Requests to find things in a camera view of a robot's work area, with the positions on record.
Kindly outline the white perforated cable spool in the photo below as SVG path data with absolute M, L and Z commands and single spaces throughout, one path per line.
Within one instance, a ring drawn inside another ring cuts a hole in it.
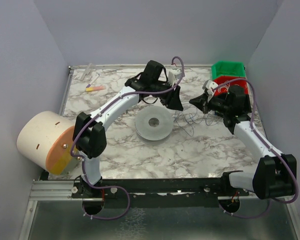
M 147 141 L 167 138 L 174 126 L 172 114 L 160 106 L 147 106 L 134 119 L 137 134 Z

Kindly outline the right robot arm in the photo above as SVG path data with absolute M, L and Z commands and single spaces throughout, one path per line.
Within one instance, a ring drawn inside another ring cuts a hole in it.
M 226 172 L 229 186 L 245 189 L 261 200 L 291 196 L 298 197 L 297 160 L 292 154 L 284 154 L 274 147 L 257 129 L 253 122 L 254 107 L 245 89 L 231 85 L 224 97 L 215 95 L 219 85 L 208 80 L 204 93 L 191 99 L 190 104 L 203 113 L 216 112 L 224 126 L 235 135 L 258 161 L 255 172 Z

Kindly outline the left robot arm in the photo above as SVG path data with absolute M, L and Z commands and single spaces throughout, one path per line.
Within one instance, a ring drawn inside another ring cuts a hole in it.
M 144 70 L 129 78 L 122 89 L 107 103 L 90 114 L 81 112 L 75 120 L 72 157 L 81 158 L 82 179 L 99 189 L 100 155 L 107 146 L 106 131 L 125 111 L 152 96 L 170 110 L 182 111 L 180 83 L 185 67 L 177 68 L 174 62 L 167 69 L 161 63 L 150 60 Z

